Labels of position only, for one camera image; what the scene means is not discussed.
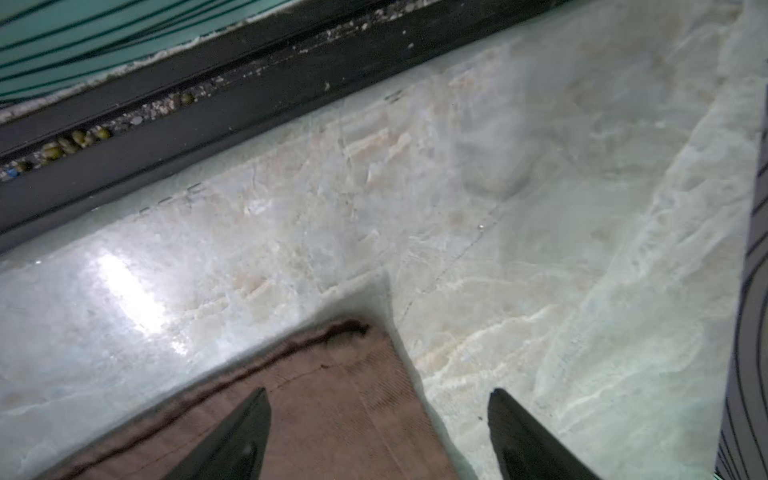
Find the brown trousers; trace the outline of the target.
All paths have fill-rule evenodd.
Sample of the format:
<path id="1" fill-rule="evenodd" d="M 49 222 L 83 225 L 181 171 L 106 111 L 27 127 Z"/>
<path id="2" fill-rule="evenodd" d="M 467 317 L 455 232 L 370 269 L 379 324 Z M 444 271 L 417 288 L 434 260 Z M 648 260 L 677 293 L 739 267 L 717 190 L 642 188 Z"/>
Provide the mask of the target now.
<path id="1" fill-rule="evenodd" d="M 303 330 L 219 370 L 46 472 L 49 479 L 454 479 L 387 332 Z"/>

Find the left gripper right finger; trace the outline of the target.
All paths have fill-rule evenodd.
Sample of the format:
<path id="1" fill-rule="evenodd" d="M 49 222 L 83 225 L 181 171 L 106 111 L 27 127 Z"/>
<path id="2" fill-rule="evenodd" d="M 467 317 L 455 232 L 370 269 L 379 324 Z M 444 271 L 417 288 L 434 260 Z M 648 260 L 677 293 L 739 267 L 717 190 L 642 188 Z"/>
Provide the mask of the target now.
<path id="1" fill-rule="evenodd" d="M 503 479 L 599 479 L 504 389 L 491 392 L 487 419 Z"/>

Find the black left floor frame rail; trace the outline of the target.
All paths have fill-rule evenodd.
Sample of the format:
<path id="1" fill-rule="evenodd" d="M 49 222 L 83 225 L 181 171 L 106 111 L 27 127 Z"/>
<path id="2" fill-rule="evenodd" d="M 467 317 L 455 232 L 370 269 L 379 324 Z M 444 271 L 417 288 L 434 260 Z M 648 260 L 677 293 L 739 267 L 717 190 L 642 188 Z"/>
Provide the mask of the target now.
<path id="1" fill-rule="evenodd" d="M 10 250 L 553 1 L 300 1 L 1 128 Z"/>

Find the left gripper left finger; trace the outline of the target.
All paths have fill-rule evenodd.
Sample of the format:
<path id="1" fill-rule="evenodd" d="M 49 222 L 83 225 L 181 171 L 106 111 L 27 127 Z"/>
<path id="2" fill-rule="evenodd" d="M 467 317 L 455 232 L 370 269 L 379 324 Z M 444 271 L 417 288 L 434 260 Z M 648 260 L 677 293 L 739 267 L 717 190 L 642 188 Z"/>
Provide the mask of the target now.
<path id="1" fill-rule="evenodd" d="M 181 479 L 258 479 L 271 427 L 265 389 L 240 403 L 166 476 Z"/>

